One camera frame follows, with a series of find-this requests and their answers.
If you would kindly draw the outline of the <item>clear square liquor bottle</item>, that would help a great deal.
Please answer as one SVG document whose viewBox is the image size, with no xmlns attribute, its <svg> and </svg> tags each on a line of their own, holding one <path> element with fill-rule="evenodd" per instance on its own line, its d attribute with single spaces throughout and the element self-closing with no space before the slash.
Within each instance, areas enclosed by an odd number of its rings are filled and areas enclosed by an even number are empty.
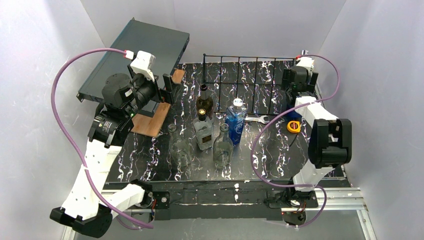
<svg viewBox="0 0 424 240">
<path fill-rule="evenodd" d="M 204 151 L 211 148 L 213 146 L 213 123 L 205 109 L 200 108 L 197 111 L 197 118 L 194 119 L 193 126 L 199 149 Z"/>
</svg>

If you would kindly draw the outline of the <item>blue square water bottle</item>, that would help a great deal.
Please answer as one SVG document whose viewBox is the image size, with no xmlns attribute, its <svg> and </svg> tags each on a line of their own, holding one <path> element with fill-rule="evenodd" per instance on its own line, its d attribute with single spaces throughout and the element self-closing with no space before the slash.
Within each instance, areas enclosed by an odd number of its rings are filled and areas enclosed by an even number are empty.
<svg viewBox="0 0 424 240">
<path fill-rule="evenodd" d="M 235 98 L 232 105 L 226 108 L 225 123 L 229 126 L 229 138 L 238 145 L 245 126 L 248 106 L 241 98 Z"/>
</svg>

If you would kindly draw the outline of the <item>clear glass bottle green rim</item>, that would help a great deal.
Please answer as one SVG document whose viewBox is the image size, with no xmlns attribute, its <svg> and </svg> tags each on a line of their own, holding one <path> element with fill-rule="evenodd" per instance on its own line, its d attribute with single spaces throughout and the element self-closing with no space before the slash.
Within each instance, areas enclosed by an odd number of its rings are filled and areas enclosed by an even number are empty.
<svg viewBox="0 0 424 240">
<path fill-rule="evenodd" d="M 213 142 L 213 162 L 217 168 L 221 169 L 231 162 L 234 145 L 229 136 L 229 125 L 223 123 L 219 130 L 219 135 Z"/>
</svg>

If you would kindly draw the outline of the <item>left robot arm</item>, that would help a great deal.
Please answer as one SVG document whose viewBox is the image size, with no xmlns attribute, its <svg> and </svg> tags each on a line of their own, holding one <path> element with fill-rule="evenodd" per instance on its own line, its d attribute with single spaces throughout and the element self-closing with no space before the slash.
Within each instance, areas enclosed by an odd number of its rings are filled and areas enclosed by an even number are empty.
<svg viewBox="0 0 424 240">
<path fill-rule="evenodd" d="M 133 118 L 154 97 L 160 95 L 151 72 L 129 76 L 116 73 L 103 84 L 103 98 L 88 132 L 86 151 L 77 151 L 82 162 L 74 185 L 64 203 L 52 209 L 50 219 L 85 236 L 100 238 L 117 216 L 127 218 L 137 229 L 151 228 L 149 223 L 126 215 L 140 205 L 151 214 L 170 207 L 170 193 L 154 189 L 154 184 L 132 180 L 109 196 L 102 190 L 110 169 L 120 154 Z"/>
</svg>

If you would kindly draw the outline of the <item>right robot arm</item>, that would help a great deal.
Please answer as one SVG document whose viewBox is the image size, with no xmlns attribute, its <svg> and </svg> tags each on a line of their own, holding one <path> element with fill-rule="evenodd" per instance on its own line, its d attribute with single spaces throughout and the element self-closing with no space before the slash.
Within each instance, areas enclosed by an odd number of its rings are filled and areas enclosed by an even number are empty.
<svg viewBox="0 0 424 240">
<path fill-rule="evenodd" d="M 283 70 L 287 105 L 311 127 L 308 161 L 293 178 L 298 192 L 313 191 L 321 179 L 352 159 L 352 122 L 327 111 L 315 97 L 318 73 L 304 66 Z"/>
</svg>

